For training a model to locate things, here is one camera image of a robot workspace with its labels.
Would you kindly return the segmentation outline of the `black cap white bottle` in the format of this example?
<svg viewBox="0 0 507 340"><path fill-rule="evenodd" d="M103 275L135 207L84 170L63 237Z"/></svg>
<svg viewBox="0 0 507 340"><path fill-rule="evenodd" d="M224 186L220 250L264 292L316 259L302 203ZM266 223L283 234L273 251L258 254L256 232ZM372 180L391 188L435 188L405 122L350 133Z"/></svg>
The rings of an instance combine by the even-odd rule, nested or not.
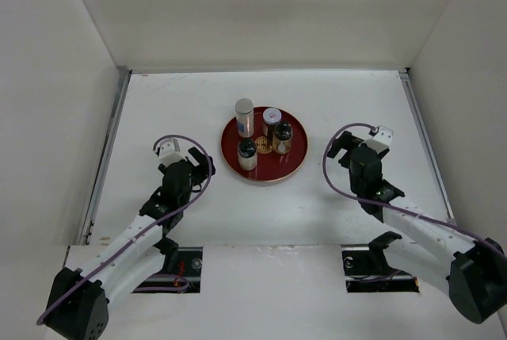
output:
<svg viewBox="0 0 507 340"><path fill-rule="evenodd" d="M251 171L257 166L257 145L251 138L244 138L238 144L238 164L243 170Z"/></svg>

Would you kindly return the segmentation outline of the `black cap brown bottle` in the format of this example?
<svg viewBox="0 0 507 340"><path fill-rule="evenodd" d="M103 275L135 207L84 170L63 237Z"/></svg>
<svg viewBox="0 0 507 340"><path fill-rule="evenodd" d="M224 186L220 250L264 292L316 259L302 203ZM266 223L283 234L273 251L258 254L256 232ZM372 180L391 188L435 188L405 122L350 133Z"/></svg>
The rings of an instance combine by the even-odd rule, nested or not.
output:
<svg viewBox="0 0 507 340"><path fill-rule="evenodd" d="M273 150L279 155L287 154L292 147L292 137L292 126L286 120L281 120L273 131Z"/></svg>

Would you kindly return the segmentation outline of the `silver lid clear spice bottle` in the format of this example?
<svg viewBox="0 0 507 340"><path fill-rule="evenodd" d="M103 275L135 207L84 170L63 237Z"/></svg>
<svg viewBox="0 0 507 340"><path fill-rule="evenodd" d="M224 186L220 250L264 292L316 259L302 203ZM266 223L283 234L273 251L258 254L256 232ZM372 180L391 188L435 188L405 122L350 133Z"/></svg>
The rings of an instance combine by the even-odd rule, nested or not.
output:
<svg viewBox="0 0 507 340"><path fill-rule="evenodd" d="M238 134L249 138L254 134L254 104L248 98L241 98L235 103Z"/></svg>

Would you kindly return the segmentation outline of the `purple lid pepper jar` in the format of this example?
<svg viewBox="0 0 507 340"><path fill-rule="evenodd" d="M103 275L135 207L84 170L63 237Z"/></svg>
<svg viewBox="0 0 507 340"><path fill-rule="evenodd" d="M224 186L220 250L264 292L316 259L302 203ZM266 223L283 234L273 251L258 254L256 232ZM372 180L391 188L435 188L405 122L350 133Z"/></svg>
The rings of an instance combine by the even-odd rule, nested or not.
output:
<svg viewBox="0 0 507 340"><path fill-rule="evenodd" d="M268 107L262 113L263 133L269 138L273 135L274 128L280 123L282 113L278 108Z"/></svg>

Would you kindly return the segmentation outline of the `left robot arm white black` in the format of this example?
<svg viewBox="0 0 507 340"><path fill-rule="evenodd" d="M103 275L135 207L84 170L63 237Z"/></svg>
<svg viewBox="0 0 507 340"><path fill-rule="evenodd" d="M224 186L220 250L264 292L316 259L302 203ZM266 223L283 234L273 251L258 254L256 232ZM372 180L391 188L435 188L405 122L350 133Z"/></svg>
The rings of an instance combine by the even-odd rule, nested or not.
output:
<svg viewBox="0 0 507 340"><path fill-rule="evenodd" d="M100 254L76 269L64 267L56 274L37 325L65 339L98 339L115 303L152 275L166 276L175 271L178 244L168 234L215 175L212 158L198 142L184 157L178 140L180 136L165 136L154 144L161 185Z"/></svg>

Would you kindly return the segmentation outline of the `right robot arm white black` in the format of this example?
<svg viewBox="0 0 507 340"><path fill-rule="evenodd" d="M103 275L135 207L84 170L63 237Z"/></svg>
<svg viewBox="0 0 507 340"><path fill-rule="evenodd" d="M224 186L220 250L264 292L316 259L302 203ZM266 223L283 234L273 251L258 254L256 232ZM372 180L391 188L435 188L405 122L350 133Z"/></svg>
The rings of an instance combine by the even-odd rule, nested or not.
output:
<svg viewBox="0 0 507 340"><path fill-rule="evenodd" d="M369 137L340 128L328 142L324 159L334 159L349 172L349 192L340 195L390 231L372 240L367 261L377 273L398 269L420 277L445 294L456 310L480 324L506 305L506 255L500 244L427 216L405 193L383 177L382 160L394 133L368 126Z"/></svg>

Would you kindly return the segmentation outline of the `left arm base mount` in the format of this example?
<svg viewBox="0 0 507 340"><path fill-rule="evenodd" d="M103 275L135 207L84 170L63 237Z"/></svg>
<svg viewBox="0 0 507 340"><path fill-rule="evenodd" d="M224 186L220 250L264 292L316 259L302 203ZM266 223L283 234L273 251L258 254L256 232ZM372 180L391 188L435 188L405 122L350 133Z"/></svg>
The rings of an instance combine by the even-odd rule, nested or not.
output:
<svg viewBox="0 0 507 340"><path fill-rule="evenodd" d="M156 247L165 256L162 268L139 285L134 293L200 293L203 269L202 247L180 247L163 239Z"/></svg>

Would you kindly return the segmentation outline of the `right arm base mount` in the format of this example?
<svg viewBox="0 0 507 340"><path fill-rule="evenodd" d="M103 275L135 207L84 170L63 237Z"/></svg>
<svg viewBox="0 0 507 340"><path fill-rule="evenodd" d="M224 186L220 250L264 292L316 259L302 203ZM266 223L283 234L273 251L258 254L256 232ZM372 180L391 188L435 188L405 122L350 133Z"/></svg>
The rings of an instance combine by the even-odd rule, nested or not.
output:
<svg viewBox="0 0 507 340"><path fill-rule="evenodd" d="M394 269L387 263L384 251L400 234L388 231L368 244L345 245L341 248L345 288L348 293L415 292L419 293L416 277Z"/></svg>

